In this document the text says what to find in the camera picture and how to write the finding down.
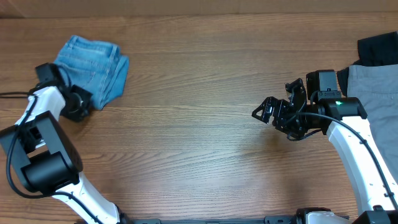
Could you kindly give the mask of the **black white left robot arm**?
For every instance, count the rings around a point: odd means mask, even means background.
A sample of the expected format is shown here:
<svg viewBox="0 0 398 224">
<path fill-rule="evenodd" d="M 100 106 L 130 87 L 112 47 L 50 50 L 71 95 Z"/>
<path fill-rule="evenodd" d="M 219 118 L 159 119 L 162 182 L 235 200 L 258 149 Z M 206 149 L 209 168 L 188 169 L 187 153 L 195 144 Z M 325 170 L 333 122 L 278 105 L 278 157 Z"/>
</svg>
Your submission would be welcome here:
<svg viewBox="0 0 398 224">
<path fill-rule="evenodd" d="M 1 93 L 1 98 L 27 98 L 21 118 L 1 131 L 6 177 L 21 197 L 52 197 L 68 205 L 83 223 L 130 223 L 83 173 L 81 157 L 59 124 L 60 117 L 80 122 L 91 110 L 92 94 L 64 80 L 53 63 L 35 69 L 39 83 L 28 92 Z"/>
</svg>

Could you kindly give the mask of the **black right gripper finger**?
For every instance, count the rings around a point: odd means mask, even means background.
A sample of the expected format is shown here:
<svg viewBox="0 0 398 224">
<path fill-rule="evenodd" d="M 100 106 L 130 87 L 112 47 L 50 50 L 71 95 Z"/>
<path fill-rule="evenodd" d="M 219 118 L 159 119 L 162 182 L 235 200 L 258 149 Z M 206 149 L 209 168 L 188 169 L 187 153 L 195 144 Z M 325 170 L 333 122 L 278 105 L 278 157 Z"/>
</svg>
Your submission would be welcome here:
<svg viewBox="0 0 398 224">
<path fill-rule="evenodd" d="M 267 97 L 253 112 L 252 117 L 256 118 L 263 123 L 269 124 L 270 118 L 273 117 L 274 121 L 277 120 L 277 115 L 274 113 L 277 106 L 278 99 L 270 96 Z"/>
<path fill-rule="evenodd" d="M 294 108 L 303 108 L 307 104 L 307 92 L 301 78 L 296 79 L 292 83 L 286 83 L 285 90 L 289 103 Z"/>
</svg>

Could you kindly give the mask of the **light blue denim jeans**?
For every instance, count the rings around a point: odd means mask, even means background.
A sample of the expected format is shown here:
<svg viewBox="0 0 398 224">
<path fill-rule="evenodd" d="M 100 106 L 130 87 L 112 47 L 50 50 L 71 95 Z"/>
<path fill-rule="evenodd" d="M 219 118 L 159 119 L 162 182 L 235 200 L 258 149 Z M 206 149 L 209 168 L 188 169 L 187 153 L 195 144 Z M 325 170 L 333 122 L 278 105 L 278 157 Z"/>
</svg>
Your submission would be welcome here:
<svg viewBox="0 0 398 224">
<path fill-rule="evenodd" d="M 102 110 L 123 94 L 129 57 L 114 43 L 73 35 L 59 51 L 54 64 L 66 86 L 76 85 L 90 92 L 94 109 Z"/>
</svg>

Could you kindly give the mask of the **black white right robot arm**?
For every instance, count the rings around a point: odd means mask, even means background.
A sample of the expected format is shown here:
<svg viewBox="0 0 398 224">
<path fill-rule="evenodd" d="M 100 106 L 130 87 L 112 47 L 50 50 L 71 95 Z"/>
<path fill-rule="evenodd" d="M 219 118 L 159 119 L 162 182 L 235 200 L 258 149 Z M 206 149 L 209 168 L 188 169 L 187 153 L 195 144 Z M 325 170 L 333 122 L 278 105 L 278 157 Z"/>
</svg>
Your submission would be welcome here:
<svg viewBox="0 0 398 224">
<path fill-rule="evenodd" d="M 338 152 L 351 182 L 355 223 L 397 223 L 397 183 L 371 134 L 356 97 L 342 97 L 334 70 L 317 70 L 285 86 L 286 100 L 267 97 L 252 117 L 272 124 L 289 141 L 323 133 Z"/>
</svg>

